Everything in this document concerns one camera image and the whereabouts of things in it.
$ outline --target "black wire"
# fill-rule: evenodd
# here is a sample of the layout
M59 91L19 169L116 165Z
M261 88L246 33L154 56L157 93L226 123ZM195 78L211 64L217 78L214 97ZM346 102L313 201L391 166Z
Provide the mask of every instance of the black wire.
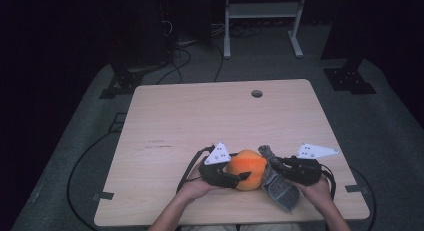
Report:
M71 194L70 194L70 186L71 186L71 181L72 181L72 177L74 175L74 172L76 170L76 168L78 167L79 163L81 162L81 160L85 157L85 155L94 147L96 146L100 141L102 141L103 139L105 139L107 136L109 136L112 133L117 133L117 130L122 129L122 127L118 127L112 131L108 131L105 135L103 135L102 137L100 137L99 139L97 139L93 144L91 144L85 151L84 153L82 153L82 155L78 158L77 162L74 164L71 174L69 175L68 178L68 184L66 186L66 200L68 202L69 207L71 208L72 212L74 213L74 215L78 218L78 220L80 220L85 226L87 226L90 230L96 231L97 229L92 226L90 223L88 223L87 221L85 221L79 214L78 212L75 210L74 205L72 204L71 201Z
M324 168L326 168L328 170L328 172L330 172L330 174L332 176L334 176L333 172L331 171L331 169L329 169L327 166L325 166L324 164L321 164L321 166L323 166Z
M189 62L190 62L190 60L191 60L191 54L188 52L188 51L186 51L186 50L184 50L184 49L177 49L177 50L179 50L179 51L182 51L182 52L184 52L184 53L186 53L187 55L188 55L188 59L187 59L187 61L185 61L181 66L179 66L179 67L175 67L175 69L173 69L173 70L171 70L171 71L169 71L168 73L166 73L164 76L162 76L162 78L160 78L159 79L159 81L156 83L156 85L158 85L160 82L162 82L162 80L163 79L165 79L168 75L170 75L171 73L173 73L173 72L175 72L175 71L178 71L178 72L180 72L179 71L179 69L180 68L182 68L182 67L184 67L185 65L187 65Z
M256 36L256 35L259 35L259 34L262 33L261 27L257 27L257 29L258 29L258 31L255 31L254 28L246 28L246 27L235 26L235 27L231 28L230 36L232 38L248 39L248 38L251 38L253 36Z
M221 55L221 63L219 64L218 71L216 72L215 78L213 79L213 81L216 82L216 80L218 79L218 75L221 72L222 64L224 63L224 54L222 53L222 50L218 47L218 45L212 44L212 46L214 46L216 49L218 49L219 54Z
M372 202L373 202L373 211L372 211L371 222L368 225L368 229L367 229L368 231L370 231L374 227L374 223L377 218L377 199L375 198L375 193L374 193L374 190L372 189L371 184L368 182L365 176L361 172L359 172L355 167L349 165L349 168L355 171L355 173L357 173L359 176L361 176L362 180L364 180L364 182L367 184L368 189L371 193Z
M172 64L172 66L174 66L174 68L175 68L175 69L177 70L177 72L178 72L178 75L179 75L179 77L180 77L180 81L179 81L179 83L184 83L184 81L183 81L183 75L181 74L180 68L179 68L179 67L177 67L177 65L175 65L174 59L172 59L172 60L171 60L171 64Z
M202 177L197 177L197 178L192 178L192 179L186 179L186 182L191 182L191 181L195 181L198 179L201 179Z

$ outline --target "forearm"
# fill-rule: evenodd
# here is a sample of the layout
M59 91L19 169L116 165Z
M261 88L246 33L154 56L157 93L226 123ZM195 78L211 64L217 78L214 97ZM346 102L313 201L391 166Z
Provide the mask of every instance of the forearm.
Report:
M325 219L330 231L350 231L339 209L334 203L326 205L324 209L319 210Z
M175 230L184 210L192 201L176 195L148 230Z

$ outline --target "cable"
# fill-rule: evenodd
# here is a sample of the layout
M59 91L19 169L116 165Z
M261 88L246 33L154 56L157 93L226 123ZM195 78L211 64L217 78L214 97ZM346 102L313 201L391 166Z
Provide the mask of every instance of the cable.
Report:
M212 38L221 37L221 36L218 36L218 35L224 33L224 24L223 23L211 24L211 28L212 28L212 31L211 31ZM177 45L178 48L186 48L188 46L195 45L199 42L200 42L199 40L193 39L193 40L189 40L189 41L177 42L176 45Z
M177 65L175 65L175 63L174 63L174 59L172 59L171 64L172 64L172 66L174 66L174 68L177 70L178 75L179 75L179 77L180 77L180 81L179 81L178 83L180 83L180 84L184 83L183 75L181 74L180 68L179 68L179 67L177 67Z
M334 174L331 171L330 168L328 168L327 166L325 166L324 164L321 164L321 167L326 168L327 170L323 170L322 173L327 177L328 180L330 180L331 182L331 189L330 189L330 194L331 194L331 199L334 200L334 195L336 195L336 181L334 180Z
M371 193L371 198L372 198L372 202L373 202L373 211L372 211L371 222L368 225L368 229L367 229L368 231L371 231L372 228L374 227L374 223L375 223L375 220L377 218L377 199L375 198L374 190L372 189L371 184L368 182L368 180L365 178L365 176L361 172L359 172L355 167L353 167L351 165L349 165L349 168L352 169L353 171L355 171L355 173L357 173L362 178L362 180L364 180L364 182L368 186L368 189Z
M216 82L216 80L218 79L218 75L221 72L222 64L224 63L224 54L222 53L222 50L216 44L212 44L212 46L214 46L216 49L218 49L218 51L221 55L221 63L219 65L218 72L216 72L215 78L213 79L213 81Z
M166 73L164 76L162 76L162 78L160 78L159 79L159 81L156 83L156 85L158 85L158 84L160 84L160 82L162 82L162 80L163 79L165 79L168 75L170 75L171 73L173 73L173 72L175 72L175 71L178 71L179 73L180 73L180 68L182 68L182 67L184 67L185 65L187 65L189 62L190 62L190 60L191 60L191 54L188 52L188 51L186 51L186 50L184 50L184 49L176 49L176 50L179 50L179 51L182 51L182 52L184 52L184 53L186 53L187 55L188 55L188 59L187 59L187 61L185 61L181 66L179 66L179 67L177 67L177 66L175 66L175 64L172 62L172 64L175 66L175 69L173 69L173 70L171 70L171 71L169 71L168 73Z
M167 24L169 24L169 31L168 31L168 35L166 35L166 36L169 36L169 35L172 33L172 30L173 30L172 23L171 23L171 22L169 22L168 20L162 20L162 23L167 23Z
M262 28L257 27L259 31L255 31L253 28L246 28L246 27L240 27L240 26L234 26L230 30L230 36L232 38L238 38L238 39L248 39L253 36L259 35L262 33Z
M106 133L106 134L104 134L102 137L100 137L99 139L97 139L93 144L91 144L83 153L82 153L82 155L78 158L78 160L77 160L77 162L74 164L74 166L72 167L72 171L71 171L71 174L69 175L69 178L68 178L68 184L67 184L67 186L66 186L66 200L67 200L67 202L68 202L68 205L69 205L69 207L71 208L71 210L72 210L72 212L74 213L74 215L78 218L78 220L80 220L85 226L87 226L90 230L93 230L93 231L96 231L97 229L94 227L94 226L92 226L90 223L88 223L86 220L84 220L79 214L78 214L78 212L76 211L76 209L75 209L75 207L74 207L74 205L72 204L72 201L71 201L71 194L70 194L70 187L71 187L71 181L72 181L72 177L73 177L73 175L74 175L74 172L75 172L75 170L76 170L76 168L78 167L78 165L79 165L79 163L81 162L81 160L85 157L85 155L94 147L94 146L96 146L99 142L101 142L103 139L105 139L106 137L108 137L110 134L112 134L112 133L120 133L120 132L118 132L118 130L121 130L122 129L122 126L120 126L120 127L118 127L118 128L116 128L116 129L113 129L113 130L110 130L109 129L109 131Z

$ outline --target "black tape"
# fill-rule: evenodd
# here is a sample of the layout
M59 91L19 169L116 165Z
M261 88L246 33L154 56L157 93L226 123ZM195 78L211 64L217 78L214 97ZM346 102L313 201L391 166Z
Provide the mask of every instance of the black tape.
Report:
M108 193L108 192L102 192L100 194L95 194L93 199L100 201L100 199L107 199L107 200L112 200L113 199L113 195L114 193Z
M349 185L345 187L348 193L361 192L361 187L359 185Z

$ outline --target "human hand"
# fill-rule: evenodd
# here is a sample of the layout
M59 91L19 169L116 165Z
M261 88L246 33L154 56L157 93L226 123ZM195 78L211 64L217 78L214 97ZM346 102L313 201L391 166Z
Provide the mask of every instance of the human hand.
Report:
M310 186L305 186L290 180L287 180L287 182L299 188L320 213L322 213L328 205L333 204L328 180L324 175L321 175L317 183Z
M199 166L200 163L193 168L187 177L187 181L177 193L177 196L188 202L193 202L195 199L205 196L211 190L220 189L220 187L212 186L201 178Z
M320 212L326 220L329 230L351 230L331 198L328 180L324 175L321 175L318 183L310 186L305 186L290 180L287 180L287 182L299 188L305 197L311 201L315 209Z

